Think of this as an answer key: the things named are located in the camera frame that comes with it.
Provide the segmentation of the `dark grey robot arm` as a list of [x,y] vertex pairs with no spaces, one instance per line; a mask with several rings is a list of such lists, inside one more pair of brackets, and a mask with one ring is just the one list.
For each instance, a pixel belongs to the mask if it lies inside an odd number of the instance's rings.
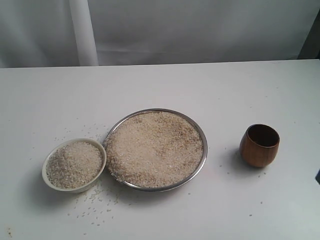
[[320,170],[317,172],[315,176],[315,181],[320,185]]

